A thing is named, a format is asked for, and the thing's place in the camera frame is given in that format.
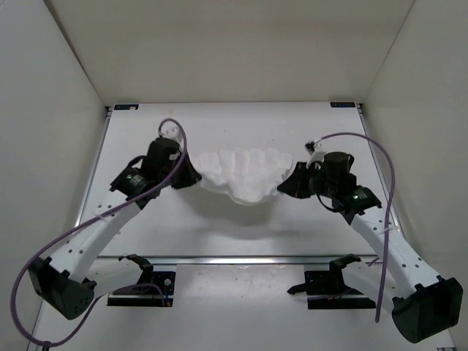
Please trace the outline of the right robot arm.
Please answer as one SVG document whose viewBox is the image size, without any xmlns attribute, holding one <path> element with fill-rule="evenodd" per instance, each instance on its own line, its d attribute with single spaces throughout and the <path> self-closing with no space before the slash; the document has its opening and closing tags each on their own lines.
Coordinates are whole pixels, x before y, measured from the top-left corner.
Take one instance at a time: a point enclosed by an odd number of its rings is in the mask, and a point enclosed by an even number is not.
<svg viewBox="0 0 468 351">
<path fill-rule="evenodd" d="M 343 152 L 299 162 L 277 189 L 297 199 L 330 199 L 329 211 L 341 214 L 365 239 L 387 276 L 382 279 L 357 255 L 347 254 L 330 261 L 328 278 L 296 285 L 288 292 L 296 294 L 320 284 L 337 293 L 357 290 L 387 311 L 400 334 L 413 344 L 457 325 L 462 286 L 454 278 L 443 278 L 401 234 L 391 232 L 380 200 L 350 172 L 353 162 L 353 156 Z"/>
</svg>

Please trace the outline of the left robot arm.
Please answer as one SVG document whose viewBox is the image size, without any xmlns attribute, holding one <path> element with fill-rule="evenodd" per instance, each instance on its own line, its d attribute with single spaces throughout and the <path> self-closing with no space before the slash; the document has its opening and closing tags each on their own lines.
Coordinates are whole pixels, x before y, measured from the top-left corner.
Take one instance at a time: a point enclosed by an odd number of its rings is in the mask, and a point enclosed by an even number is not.
<svg viewBox="0 0 468 351">
<path fill-rule="evenodd" d="M 180 141 L 174 137 L 153 140 L 147 154 L 132 159 L 111 182 L 96 208 L 97 221 L 29 266 L 36 293 L 67 320 L 74 320 L 99 296 L 128 286 L 147 290 L 153 281 L 153 266 L 147 259 L 124 254 L 101 267 L 94 261 L 123 226 L 159 196 L 159 191 L 149 194 L 150 189 L 157 185 L 183 189 L 201 178 L 182 153 Z"/>
</svg>

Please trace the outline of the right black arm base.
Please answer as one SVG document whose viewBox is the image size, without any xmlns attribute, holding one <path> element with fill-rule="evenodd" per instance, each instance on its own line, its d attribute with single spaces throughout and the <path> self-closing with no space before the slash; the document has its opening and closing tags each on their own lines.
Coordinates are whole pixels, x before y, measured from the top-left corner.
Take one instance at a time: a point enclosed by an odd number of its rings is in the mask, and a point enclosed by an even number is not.
<svg viewBox="0 0 468 351">
<path fill-rule="evenodd" d="M 375 302 L 344 283 L 342 271 L 350 263 L 362 263 L 355 254 L 347 254 L 328 263 L 328 270 L 304 271 L 304 282 L 287 290 L 289 295 L 306 294 L 309 310 L 374 309 Z"/>
</svg>

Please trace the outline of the white pleated skirt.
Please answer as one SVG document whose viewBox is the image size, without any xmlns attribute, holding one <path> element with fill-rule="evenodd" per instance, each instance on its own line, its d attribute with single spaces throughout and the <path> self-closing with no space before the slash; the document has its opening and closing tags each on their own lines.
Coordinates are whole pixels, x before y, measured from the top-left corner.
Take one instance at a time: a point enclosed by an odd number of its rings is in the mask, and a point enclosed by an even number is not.
<svg viewBox="0 0 468 351">
<path fill-rule="evenodd" d="M 277 187 L 294 171 L 290 154 L 276 149 L 236 148 L 204 152 L 193 159 L 202 176 L 200 186 L 227 195 L 239 205 L 257 205 L 274 199 Z"/>
</svg>

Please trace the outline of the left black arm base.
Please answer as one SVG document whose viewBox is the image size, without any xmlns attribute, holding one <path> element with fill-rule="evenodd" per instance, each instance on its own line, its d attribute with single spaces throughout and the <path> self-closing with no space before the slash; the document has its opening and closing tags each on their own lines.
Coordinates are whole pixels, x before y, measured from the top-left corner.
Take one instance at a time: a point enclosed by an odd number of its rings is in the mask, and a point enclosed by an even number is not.
<svg viewBox="0 0 468 351">
<path fill-rule="evenodd" d="M 173 306 L 175 271 L 159 271 L 146 258 L 136 254 L 123 255 L 118 260 L 136 263 L 142 269 L 142 274 L 136 285 L 109 293 L 107 296 L 108 306 L 161 308 Z"/>
</svg>

